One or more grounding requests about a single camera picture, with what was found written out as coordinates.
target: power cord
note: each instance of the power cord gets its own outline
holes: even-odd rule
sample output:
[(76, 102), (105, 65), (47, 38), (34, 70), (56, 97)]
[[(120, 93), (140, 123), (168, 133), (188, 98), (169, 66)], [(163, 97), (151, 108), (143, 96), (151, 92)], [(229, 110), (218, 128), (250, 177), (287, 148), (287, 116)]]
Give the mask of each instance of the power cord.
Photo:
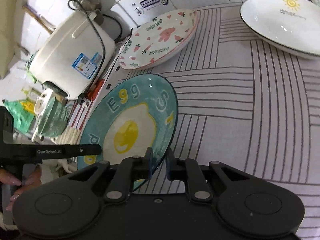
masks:
[(84, 8), (83, 8), (83, 6), (81, 5), (81, 3), (80, 3), (78, 0), (69, 0), (69, 1), (68, 1), (68, 7), (69, 7), (71, 10), (73, 10), (73, 11), (77, 11), (77, 10), (74, 9), (74, 8), (71, 8), (71, 6), (70, 6), (70, 3), (71, 3), (71, 2), (76, 2), (76, 3), (79, 5), (79, 8), (81, 9), (81, 11), (84, 12), (87, 20), (89, 21), (89, 23), (90, 23), (90, 25), (92, 26), (94, 32), (96, 33), (97, 37), (99, 38), (100, 43), (101, 43), (101, 47), (102, 47), (102, 60), (101, 60), (101, 62), (100, 62), (100, 65), (99, 65), (99, 67), (98, 67), (98, 70), (97, 70), (97, 72), (95, 73), (94, 77), (92, 78), (89, 86), (87, 87), (87, 89), (86, 89), (86, 90), (84, 91), (84, 93), (83, 93), (83, 94), (86, 94), (86, 93), (89, 91), (89, 89), (90, 89), (90, 87), (92, 86), (92, 84), (94, 83), (95, 79), (97, 78), (97, 76), (98, 76), (98, 74), (99, 74), (99, 72), (100, 72), (100, 69), (102, 68), (102, 65), (103, 65), (103, 63), (104, 63), (104, 60), (105, 60), (105, 58), (106, 58), (106, 47), (104, 46), (104, 43), (103, 43), (103, 40), (102, 40), (100, 34), (98, 33), (96, 27), (94, 26), (92, 20), (89, 18), (87, 12), (84, 10)]
[[(68, 2), (68, 7), (69, 7), (69, 9), (70, 9), (70, 10), (73, 10), (73, 11), (77, 11), (77, 9), (72, 8), (72, 7), (70, 6), (70, 2), (71, 2), (71, 1), (76, 1), (76, 0), (70, 0), (70, 1)], [(123, 29), (122, 29), (121, 23), (120, 23), (116, 18), (114, 18), (114, 17), (112, 17), (112, 16), (109, 16), (109, 15), (106, 15), (106, 14), (102, 14), (102, 15), (103, 15), (104, 17), (107, 17), (107, 18), (110, 18), (110, 19), (114, 20), (114, 21), (119, 25), (119, 27), (120, 27), (120, 34), (119, 34), (119, 36), (118, 36), (116, 39), (114, 39), (115, 43), (117, 44), (118, 42), (121, 41), (121, 37), (122, 37), (122, 33), (123, 33)]]
[(112, 16), (109, 16), (109, 15), (106, 15), (106, 14), (102, 14), (104, 17), (108, 17), (112, 20), (114, 20), (120, 27), (120, 34), (119, 36), (115, 39), (115, 43), (117, 44), (118, 42), (121, 41), (121, 37), (122, 37), (122, 26), (121, 26), (121, 23), (116, 19), (116, 18), (113, 18)]

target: plate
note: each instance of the plate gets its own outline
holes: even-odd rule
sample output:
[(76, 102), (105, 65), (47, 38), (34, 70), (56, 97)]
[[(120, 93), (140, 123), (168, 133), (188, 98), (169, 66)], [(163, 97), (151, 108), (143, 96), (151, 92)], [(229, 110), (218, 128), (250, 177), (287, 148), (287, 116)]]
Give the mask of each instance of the plate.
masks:
[(240, 15), (262, 37), (320, 56), (320, 7), (308, 0), (247, 0)]
[(319, 60), (320, 59), (320, 56), (316, 56), (316, 55), (313, 55), (313, 54), (308, 54), (308, 53), (305, 53), (305, 52), (301, 52), (301, 51), (298, 51), (298, 50), (295, 50), (295, 49), (288, 48), (286, 46), (283, 46), (281, 44), (273, 42), (272, 40), (269, 40), (269, 39), (259, 35), (259, 33), (256, 33), (255, 31), (252, 31), (252, 32), (254, 34), (256, 34), (260, 39), (264, 40), (265, 42), (268, 42), (269, 44), (271, 44), (272, 46), (274, 46), (274, 47), (276, 47), (278, 49), (283, 50), (284, 52), (290, 53), (290, 54), (298, 56), (298, 57), (306, 58), (306, 59), (312, 59), (312, 60)]
[[(119, 164), (153, 148), (153, 172), (163, 161), (178, 118), (178, 100), (163, 77), (144, 74), (132, 77), (109, 92), (90, 116), (80, 144), (99, 144), (99, 156), (80, 156), (78, 170), (102, 160)], [(135, 182), (138, 188), (143, 181)]]
[(133, 30), (119, 57), (124, 69), (151, 68), (181, 51), (195, 34), (195, 11), (174, 10)]

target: barcode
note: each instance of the barcode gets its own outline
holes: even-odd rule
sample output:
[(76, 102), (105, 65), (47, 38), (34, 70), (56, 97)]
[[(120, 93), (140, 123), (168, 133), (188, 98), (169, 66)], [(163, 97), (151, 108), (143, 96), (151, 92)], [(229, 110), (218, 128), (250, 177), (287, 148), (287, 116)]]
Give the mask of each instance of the barcode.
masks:
[(102, 59), (101, 55), (97, 55), (97, 57), (94, 59), (93, 63), (95, 63), (96, 65), (98, 65), (98, 63), (100, 63), (100, 60)]
[(81, 63), (86, 65), (88, 63), (88, 59), (86, 57), (82, 57)]

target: screw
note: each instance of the screw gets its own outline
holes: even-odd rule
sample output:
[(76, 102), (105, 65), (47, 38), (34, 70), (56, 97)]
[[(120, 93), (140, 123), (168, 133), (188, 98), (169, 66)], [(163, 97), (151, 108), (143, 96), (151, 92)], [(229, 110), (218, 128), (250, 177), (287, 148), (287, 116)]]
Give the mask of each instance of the screw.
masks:
[(106, 194), (106, 196), (110, 199), (119, 199), (122, 197), (122, 193), (120, 191), (110, 191)]
[(207, 199), (210, 197), (210, 193), (207, 191), (197, 191), (195, 197), (198, 199)]
[(155, 203), (162, 203), (162, 201), (163, 200), (161, 198), (155, 198), (155, 200), (154, 200)]

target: pink floral plate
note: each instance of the pink floral plate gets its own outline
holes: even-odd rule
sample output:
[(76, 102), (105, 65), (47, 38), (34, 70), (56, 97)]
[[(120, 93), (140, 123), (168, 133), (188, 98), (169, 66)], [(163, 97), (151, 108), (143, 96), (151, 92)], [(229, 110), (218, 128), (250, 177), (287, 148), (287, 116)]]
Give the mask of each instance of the pink floral plate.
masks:
[(124, 69), (146, 69), (159, 65), (181, 51), (195, 34), (195, 11), (174, 10), (132, 30), (119, 65)]

